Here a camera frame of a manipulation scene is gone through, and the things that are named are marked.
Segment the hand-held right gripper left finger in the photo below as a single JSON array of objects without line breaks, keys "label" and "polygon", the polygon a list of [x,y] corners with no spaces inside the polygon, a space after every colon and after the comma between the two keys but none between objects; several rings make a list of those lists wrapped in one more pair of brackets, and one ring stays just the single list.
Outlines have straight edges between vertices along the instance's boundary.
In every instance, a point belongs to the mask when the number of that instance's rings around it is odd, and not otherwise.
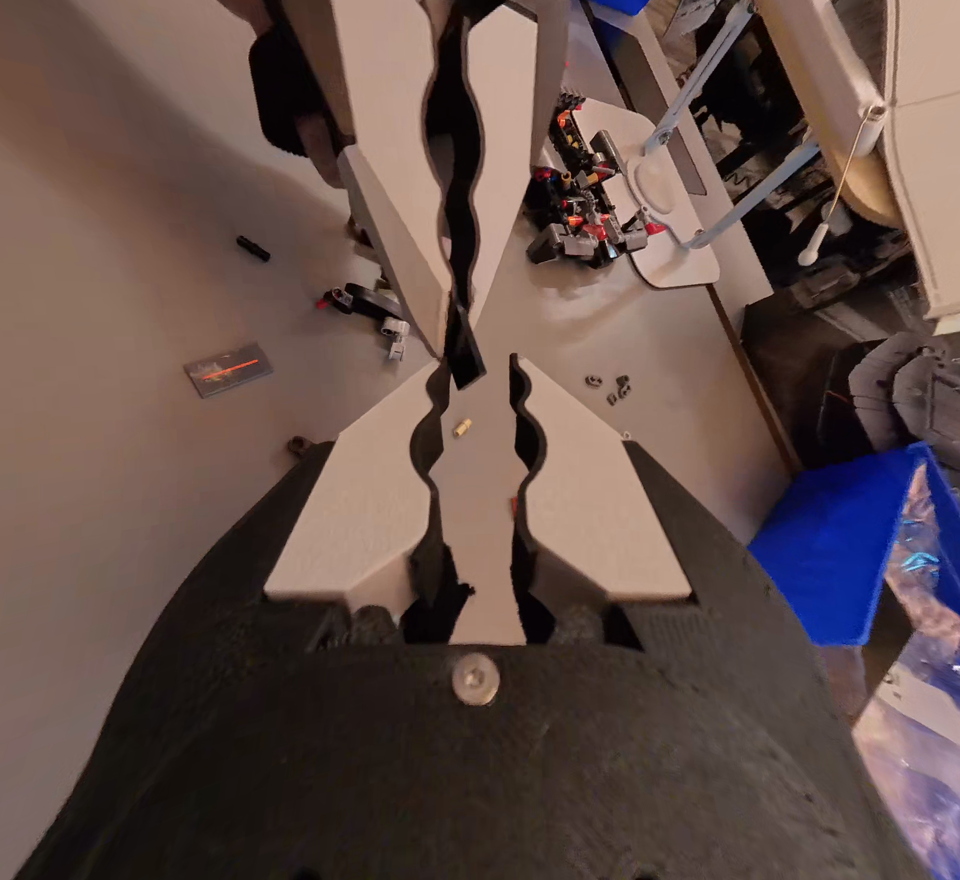
[{"label": "hand-held right gripper left finger", "polygon": [[270,572],[271,600],[384,610],[410,642],[447,643],[472,594],[443,535],[431,470],[444,451],[446,361],[343,430]]}]

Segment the black grey lego subassembly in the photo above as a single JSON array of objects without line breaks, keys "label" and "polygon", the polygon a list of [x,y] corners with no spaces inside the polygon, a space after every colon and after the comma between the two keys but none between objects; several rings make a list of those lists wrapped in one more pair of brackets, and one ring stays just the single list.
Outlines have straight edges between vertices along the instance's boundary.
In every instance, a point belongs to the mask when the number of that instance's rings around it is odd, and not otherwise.
[{"label": "black grey lego subassembly", "polygon": [[400,302],[366,286],[347,283],[331,287],[315,301],[317,310],[333,309],[343,315],[364,316],[375,322],[378,332],[389,341],[388,359],[402,361],[411,325],[404,318]]}]

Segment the dark lego tile red stripe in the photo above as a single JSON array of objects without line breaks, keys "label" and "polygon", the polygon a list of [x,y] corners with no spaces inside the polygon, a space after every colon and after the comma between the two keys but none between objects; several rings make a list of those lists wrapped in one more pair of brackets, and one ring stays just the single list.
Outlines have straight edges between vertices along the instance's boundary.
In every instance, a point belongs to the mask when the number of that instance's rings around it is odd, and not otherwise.
[{"label": "dark lego tile red stripe", "polygon": [[247,382],[270,376],[274,367],[257,343],[202,358],[183,366],[201,399],[210,399]]}]

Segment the lego car chassis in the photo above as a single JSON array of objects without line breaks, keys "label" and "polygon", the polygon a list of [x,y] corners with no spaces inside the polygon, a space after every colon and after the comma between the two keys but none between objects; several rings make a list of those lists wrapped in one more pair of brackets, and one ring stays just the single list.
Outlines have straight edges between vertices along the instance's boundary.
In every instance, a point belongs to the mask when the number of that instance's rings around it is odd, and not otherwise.
[{"label": "lego car chassis", "polygon": [[534,264],[577,261],[599,270],[643,251],[666,233],[640,200],[626,154],[606,129],[583,132],[586,98],[561,89],[523,212],[537,229],[526,256]]}]

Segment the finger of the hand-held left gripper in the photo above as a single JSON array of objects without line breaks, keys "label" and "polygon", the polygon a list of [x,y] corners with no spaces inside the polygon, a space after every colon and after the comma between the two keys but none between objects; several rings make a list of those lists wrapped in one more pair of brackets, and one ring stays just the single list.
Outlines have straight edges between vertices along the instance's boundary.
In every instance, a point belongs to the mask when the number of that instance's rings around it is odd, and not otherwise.
[{"label": "finger of the hand-held left gripper", "polygon": [[442,122],[450,139],[442,216],[454,291],[479,315],[530,176],[538,26],[498,6],[454,8],[442,34]]},{"label": "finger of the hand-held left gripper", "polygon": [[366,232],[430,354],[442,359],[452,277],[442,250],[442,195],[426,145],[436,45],[418,0],[330,0],[354,144],[338,161]]}]

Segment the person's left hand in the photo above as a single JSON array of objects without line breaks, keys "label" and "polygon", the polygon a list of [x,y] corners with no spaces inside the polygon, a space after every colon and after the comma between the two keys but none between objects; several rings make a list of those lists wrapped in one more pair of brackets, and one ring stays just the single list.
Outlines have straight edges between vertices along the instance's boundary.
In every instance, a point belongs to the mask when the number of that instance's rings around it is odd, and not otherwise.
[{"label": "person's left hand", "polygon": [[355,144],[355,138],[340,129],[335,118],[324,111],[296,118],[296,133],[306,157],[330,187],[344,190],[340,156]]}]

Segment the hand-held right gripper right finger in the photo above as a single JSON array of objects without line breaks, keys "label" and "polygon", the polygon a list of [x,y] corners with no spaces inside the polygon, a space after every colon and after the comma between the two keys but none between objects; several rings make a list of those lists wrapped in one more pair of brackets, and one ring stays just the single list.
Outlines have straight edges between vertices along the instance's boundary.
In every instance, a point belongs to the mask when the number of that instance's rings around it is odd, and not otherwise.
[{"label": "hand-held right gripper right finger", "polygon": [[529,358],[510,355],[515,495],[510,580],[524,638],[545,644],[563,621],[604,635],[616,606],[676,604],[692,587],[626,439]]}]

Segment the black lego plate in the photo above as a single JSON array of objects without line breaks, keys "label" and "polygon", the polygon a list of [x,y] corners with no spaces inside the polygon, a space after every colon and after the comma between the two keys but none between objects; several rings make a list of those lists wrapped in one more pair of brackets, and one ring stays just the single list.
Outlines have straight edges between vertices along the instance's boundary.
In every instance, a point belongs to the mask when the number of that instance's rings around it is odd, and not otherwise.
[{"label": "black lego plate", "polygon": [[452,381],[459,391],[468,389],[486,375],[486,366],[477,345],[468,312],[461,304],[456,291],[452,291],[449,298],[443,358]]}]

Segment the clear plastic bags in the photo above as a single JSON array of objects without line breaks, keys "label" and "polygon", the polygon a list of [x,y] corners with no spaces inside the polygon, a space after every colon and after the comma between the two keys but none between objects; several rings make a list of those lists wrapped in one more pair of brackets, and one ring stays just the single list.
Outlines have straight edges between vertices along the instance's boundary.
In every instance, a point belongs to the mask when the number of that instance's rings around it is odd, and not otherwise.
[{"label": "clear plastic bags", "polygon": [[870,698],[854,742],[894,822],[931,878],[959,877],[959,619],[947,531],[918,466],[907,488],[864,653]]}]

